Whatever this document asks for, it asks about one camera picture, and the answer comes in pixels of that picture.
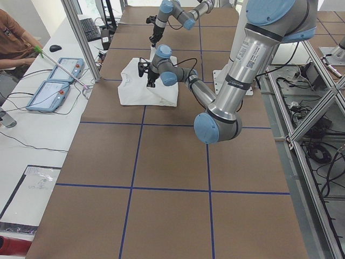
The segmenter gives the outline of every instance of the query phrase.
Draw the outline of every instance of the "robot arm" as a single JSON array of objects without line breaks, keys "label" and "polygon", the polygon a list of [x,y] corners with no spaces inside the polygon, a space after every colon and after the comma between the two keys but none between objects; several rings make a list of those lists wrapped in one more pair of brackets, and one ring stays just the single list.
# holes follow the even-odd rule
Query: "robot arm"
[{"label": "robot arm", "polygon": [[317,5],[318,0],[249,0],[246,38],[217,96],[197,78],[195,71],[174,67],[169,59],[171,49],[166,45],[158,47],[149,64],[148,81],[154,83],[159,75],[165,85],[184,81],[205,107],[194,122],[198,138],[207,144],[233,139],[242,129],[236,110],[261,67],[268,65],[264,64],[266,57],[279,43],[314,36]]},{"label": "robot arm", "polygon": [[211,12],[214,6],[214,0],[198,0],[200,4],[189,12],[185,12],[178,0],[163,0],[160,11],[157,16],[150,16],[146,23],[153,23],[153,35],[150,37],[152,47],[156,46],[163,36],[165,26],[170,16],[174,16],[187,30],[195,25],[201,15]]}]

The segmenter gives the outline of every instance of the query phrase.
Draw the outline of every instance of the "white towel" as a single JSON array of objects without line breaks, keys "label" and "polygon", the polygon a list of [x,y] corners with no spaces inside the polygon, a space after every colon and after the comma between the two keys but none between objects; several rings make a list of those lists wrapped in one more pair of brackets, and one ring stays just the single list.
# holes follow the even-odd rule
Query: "white towel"
[{"label": "white towel", "polygon": [[[155,54],[151,48],[150,61]],[[173,64],[177,64],[176,57],[170,57]],[[143,77],[138,74],[139,58],[133,58],[121,72],[122,83],[118,87],[121,105],[177,105],[178,83],[164,86],[161,78],[155,82],[156,87],[146,87],[147,74]]]}]

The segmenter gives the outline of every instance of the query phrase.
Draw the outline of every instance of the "computer mouse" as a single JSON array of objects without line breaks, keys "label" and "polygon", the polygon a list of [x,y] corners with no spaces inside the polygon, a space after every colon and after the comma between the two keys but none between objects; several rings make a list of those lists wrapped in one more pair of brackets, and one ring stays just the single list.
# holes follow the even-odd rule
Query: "computer mouse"
[{"label": "computer mouse", "polygon": [[62,47],[59,46],[59,45],[51,45],[50,48],[49,48],[50,52],[55,52],[55,51],[58,51],[58,50],[61,50],[61,49],[62,49]]}]

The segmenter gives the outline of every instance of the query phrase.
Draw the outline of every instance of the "black keyboard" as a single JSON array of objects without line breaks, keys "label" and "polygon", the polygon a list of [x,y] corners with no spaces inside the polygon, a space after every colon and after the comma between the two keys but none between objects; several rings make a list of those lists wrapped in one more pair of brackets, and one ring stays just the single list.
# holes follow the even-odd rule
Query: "black keyboard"
[{"label": "black keyboard", "polygon": [[91,18],[80,20],[80,24],[88,42],[101,38],[101,34]]}]

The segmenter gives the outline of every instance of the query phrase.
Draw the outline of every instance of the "red object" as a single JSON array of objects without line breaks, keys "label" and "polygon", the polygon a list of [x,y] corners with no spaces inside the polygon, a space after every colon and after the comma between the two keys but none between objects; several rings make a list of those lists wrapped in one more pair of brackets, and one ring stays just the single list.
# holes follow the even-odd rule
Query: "red object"
[{"label": "red object", "polygon": [[0,255],[26,256],[31,241],[0,236]]}]

